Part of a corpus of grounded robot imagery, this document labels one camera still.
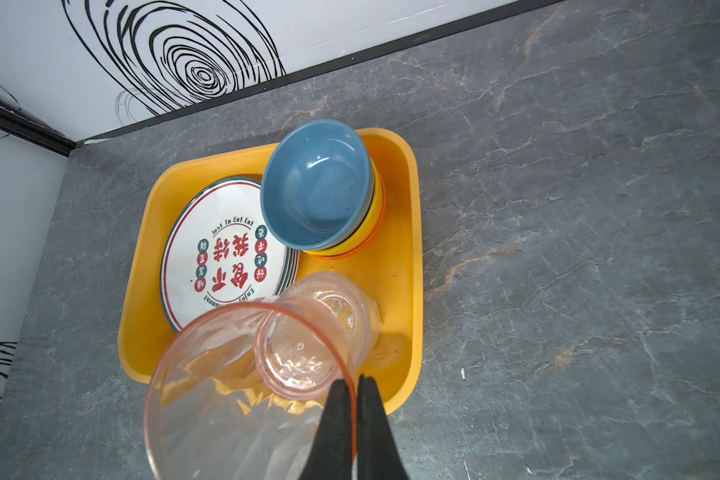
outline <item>clear plastic cup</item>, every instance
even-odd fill
[[[354,366],[381,328],[365,293],[316,275],[205,313],[174,339],[144,411],[156,478],[298,477],[331,383],[344,378],[354,402]]]

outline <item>red chinese characters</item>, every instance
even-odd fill
[[[248,251],[248,234],[242,236],[235,235],[235,239],[232,240],[232,245],[235,246],[235,251],[232,252],[234,256],[243,256]]]
[[[221,260],[222,256],[226,258],[226,256],[229,254],[230,241],[225,238],[222,242],[220,238],[217,238],[216,246],[213,247],[213,259],[218,262],[219,260]]]
[[[238,288],[243,288],[248,280],[248,274],[243,271],[242,262],[232,267],[232,278],[230,283]]]
[[[217,290],[220,290],[224,288],[224,280],[226,280],[226,272],[221,272],[221,267],[219,268],[219,271],[216,272],[216,276],[213,277],[213,286],[211,287],[211,290],[216,292]],[[237,286],[234,280],[231,280],[232,284]]]
[[[256,279],[257,282],[263,282],[266,278],[266,267],[262,266],[261,268],[254,270],[253,278]]]
[[[260,239],[256,244],[253,246],[253,249],[256,250],[257,254],[263,254],[266,250],[266,240],[263,238]]]

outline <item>bowl rim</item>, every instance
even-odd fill
[[[277,233],[276,229],[272,228],[272,222],[269,221],[269,215],[267,215],[266,208],[264,207],[264,198],[265,198],[265,191],[266,191],[266,179],[268,178],[268,174],[270,172],[270,166],[272,165],[272,159],[275,158],[282,148],[283,144],[287,142],[290,138],[292,138],[297,133],[301,132],[301,130],[304,130],[306,128],[311,128],[316,125],[320,124],[330,124],[335,125],[337,127],[340,127],[343,130],[346,130],[347,132],[350,132],[350,134],[354,135],[356,137],[356,140],[358,141],[359,149],[361,150],[361,153],[365,154],[365,159],[367,160],[365,162],[365,169],[364,172],[365,175],[365,182],[364,182],[364,189],[365,189],[365,198],[363,201],[358,202],[358,206],[355,208],[355,211],[352,212],[352,216],[350,216],[347,221],[344,223],[342,228],[340,228],[334,235],[331,235],[330,237],[321,240],[315,244],[297,244],[294,242],[291,242],[285,238],[283,238],[279,233]],[[372,166],[372,160],[371,156],[368,154],[368,149],[365,147],[365,143],[362,140],[362,137],[349,125],[338,121],[333,120],[331,118],[321,118],[319,120],[312,120],[308,121],[305,124],[299,125],[296,127],[291,133],[286,135],[284,139],[280,140],[275,150],[272,152],[272,155],[269,156],[269,160],[267,161],[266,168],[264,169],[264,174],[262,175],[262,193],[261,193],[261,209],[262,209],[262,215],[264,216],[264,222],[267,225],[267,228],[269,228],[269,231],[272,233],[272,235],[277,238],[281,244],[284,244],[286,246],[289,246],[295,250],[324,250],[326,248],[330,248],[331,246],[334,246],[334,244],[339,244],[341,241],[346,240],[347,237],[347,230],[350,230],[353,225],[357,222],[358,218],[363,216],[365,217],[367,213],[367,209],[370,207],[370,202],[367,200],[370,199],[370,197],[373,196],[373,186],[374,186],[374,176],[373,176],[373,166]]]

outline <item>white wall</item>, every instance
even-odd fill
[[[150,7],[164,6],[164,2],[113,0],[108,8],[105,2],[90,2],[92,25],[86,0],[0,0],[0,85],[23,108],[69,138],[81,140],[153,116],[148,106],[164,113],[258,83],[261,79],[256,75],[245,78],[232,58],[232,50],[225,46],[226,40],[214,38],[213,34],[231,35],[230,41],[238,43],[235,48],[249,54],[256,48],[264,53],[260,60],[267,64],[265,70],[280,75],[511,1],[172,0],[174,5],[185,5],[187,9],[154,9],[146,14]],[[138,33],[126,36],[126,40],[135,39],[132,51],[129,42],[119,46],[114,33],[117,14],[123,10],[133,13],[139,6],[143,8],[136,16],[146,20]],[[105,13],[109,15],[106,22]],[[212,26],[212,32],[197,27],[206,24],[198,22],[198,15]],[[105,24],[110,31],[109,46],[98,42],[106,37]],[[152,59],[148,34],[167,24],[177,25],[169,30],[171,33],[195,34],[187,35],[183,41],[165,34]],[[269,39],[276,46],[275,58],[282,63],[282,70],[275,68],[276,61],[268,54]],[[192,54],[166,59],[169,52],[163,47],[181,42],[202,54],[194,54],[193,62],[184,62]],[[127,60],[136,56],[140,56],[142,64]],[[255,59],[252,64],[260,66]],[[198,67],[196,74],[203,69],[210,72],[208,75],[214,74],[220,84],[210,85],[211,77],[201,78],[205,75],[190,78],[184,69],[187,65],[189,70]],[[151,98],[155,96],[158,101],[165,96],[171,101],[155,105]]]
[[[0,139],[0,397],[66,165],[12,135]]]

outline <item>plate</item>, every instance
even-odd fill
[[[221,305],[277,295],[293,282],[298,255],[269,233],[260,191],[251,178],[219,180],[176,220],[160,267],[163,310],[174,331]]]

